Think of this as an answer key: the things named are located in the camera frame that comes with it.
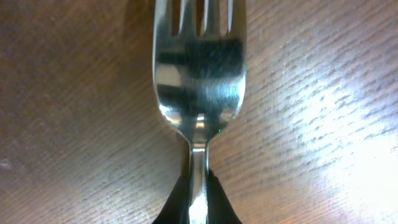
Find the metal fork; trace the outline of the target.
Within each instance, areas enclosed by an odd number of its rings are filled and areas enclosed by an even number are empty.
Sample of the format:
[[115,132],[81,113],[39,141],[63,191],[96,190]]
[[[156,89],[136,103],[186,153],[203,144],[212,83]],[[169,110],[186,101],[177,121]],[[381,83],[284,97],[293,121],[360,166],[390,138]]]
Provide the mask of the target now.
[[209,143],[239,114],[246,88],[246,3],[228,3],[228,30],[220,32],[220,4],[204,2],[203,33],[197,4],[180,3],[177,34],[172,3],[156,0],[152,75],[159,111],[189,145],[188,223],[209,223]]

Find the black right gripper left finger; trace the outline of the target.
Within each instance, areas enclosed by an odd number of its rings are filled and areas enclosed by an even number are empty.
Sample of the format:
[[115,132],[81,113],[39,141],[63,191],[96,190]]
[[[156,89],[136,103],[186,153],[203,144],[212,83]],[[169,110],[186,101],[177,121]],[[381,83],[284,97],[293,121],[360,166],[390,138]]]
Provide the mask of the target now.
[[152,224],[188,224],[189,179],[180,176]]

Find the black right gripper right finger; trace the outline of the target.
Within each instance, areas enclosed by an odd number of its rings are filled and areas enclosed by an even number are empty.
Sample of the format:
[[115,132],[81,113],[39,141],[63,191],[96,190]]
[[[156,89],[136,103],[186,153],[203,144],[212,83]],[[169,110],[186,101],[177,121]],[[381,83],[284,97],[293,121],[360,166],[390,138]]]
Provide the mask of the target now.
[[212,170],[208,173],[207,188],[209,224],[242,224]]

